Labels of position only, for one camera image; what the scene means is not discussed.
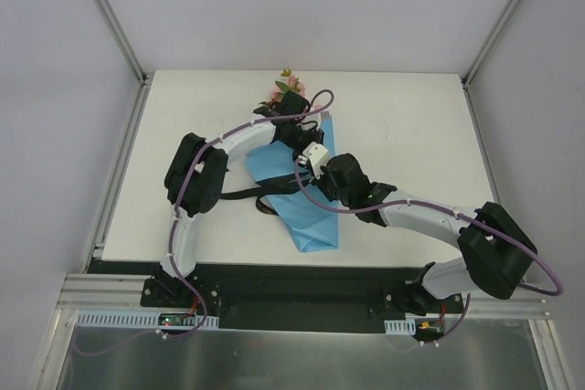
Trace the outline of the fake flower stem orange blooms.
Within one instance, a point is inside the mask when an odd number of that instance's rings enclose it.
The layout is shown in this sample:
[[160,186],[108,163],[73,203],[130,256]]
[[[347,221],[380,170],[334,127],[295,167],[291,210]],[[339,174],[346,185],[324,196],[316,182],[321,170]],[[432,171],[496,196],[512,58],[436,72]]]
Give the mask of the fake flower stem orange blooms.
[[289,91],[289,86],[281,81],[276,81],[273,90],[270,92],[269,97],[266,100],[260,102],[261,106],[267,106],[273,108],[277,103],[282,101],[282,98],[286,92]]

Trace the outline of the blue wrapping paper sheet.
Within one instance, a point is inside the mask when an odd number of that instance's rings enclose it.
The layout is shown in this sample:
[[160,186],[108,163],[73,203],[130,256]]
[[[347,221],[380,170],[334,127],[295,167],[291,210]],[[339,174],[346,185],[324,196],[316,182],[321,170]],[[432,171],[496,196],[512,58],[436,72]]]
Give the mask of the blue wrapping paper sheet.
[[285,177],[296,191],[289,195],[265,195],[256,200],[264,214],[277,216],[288,230],[297,249],[303,253],[332,250],[339,247],[339,225],[335,213],[312,204],[294,179],[293,151],[281,142],[259,147],[246,159],[252,179],[264,180]]

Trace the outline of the fake flower stem pink roses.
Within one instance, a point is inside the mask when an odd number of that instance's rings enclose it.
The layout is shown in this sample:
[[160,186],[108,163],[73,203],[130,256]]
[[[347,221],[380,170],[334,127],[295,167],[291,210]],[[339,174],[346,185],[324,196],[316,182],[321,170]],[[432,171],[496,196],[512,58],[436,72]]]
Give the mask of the fake flower stem pink roses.
[[305,86],[299,80],[299,77],[293,73],[290,68],[285,68],[282,72],[278,75],[277,79],[274,81],[274,86],[276,81],[281,81],[289,86],[289,91],[293,91],[294,93],[299,94],[300,96],[305,96]]

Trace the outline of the black ribbon gold lettering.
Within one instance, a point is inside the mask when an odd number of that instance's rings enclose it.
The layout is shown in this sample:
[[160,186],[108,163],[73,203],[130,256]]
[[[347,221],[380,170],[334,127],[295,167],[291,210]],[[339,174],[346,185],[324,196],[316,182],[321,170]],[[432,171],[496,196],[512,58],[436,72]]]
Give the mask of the black ribbon gold lettering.
[[263,201],[263,198],[268,195],[293,195],[300,191],[293,174],[271,177],[268,179],[256,182],[256,185],[249,189],[243,189],[234,192],[222,193],[219,196],[223,201],[238,201],[248,198],[255,199],[256,209],[269,216],[278,216],[277,211],[268,203]]

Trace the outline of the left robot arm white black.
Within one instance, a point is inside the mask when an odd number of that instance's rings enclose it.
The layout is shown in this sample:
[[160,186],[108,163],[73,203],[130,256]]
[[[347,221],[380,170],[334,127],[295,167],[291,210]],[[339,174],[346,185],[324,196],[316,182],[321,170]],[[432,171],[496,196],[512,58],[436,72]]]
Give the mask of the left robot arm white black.
[[241,125],[206,139],[184,136],[166,173],[164,186],[172,207],[172,222],[161,268],[171,276],[161,294],[172,306],[187,305],[193,296],[192,283],[184,279],[197,264],[197,234],[204,214],[218,202],[229,166],[252,150],[282,142],[295,153],[323,139],[321,113],[330,100],[317,109],[314,103],[288,91],[281,101],[263,103]]

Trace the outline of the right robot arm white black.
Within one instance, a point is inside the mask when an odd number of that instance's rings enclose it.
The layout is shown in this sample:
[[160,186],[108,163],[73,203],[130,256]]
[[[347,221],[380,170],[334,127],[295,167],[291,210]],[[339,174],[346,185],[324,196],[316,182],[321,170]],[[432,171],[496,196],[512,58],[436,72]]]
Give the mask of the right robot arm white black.
[[448,262],[430,262],[392,297],[397,307],[423,316],[444,299],[480,290],[509,299],[521,285],[537,248],[497,203],[480,208],[451,207],[417,199],[391,184],[372,182],[350,153],[310,159],[313,184],[348,214],[380,227],[402,228],[446,243],[461,253]]

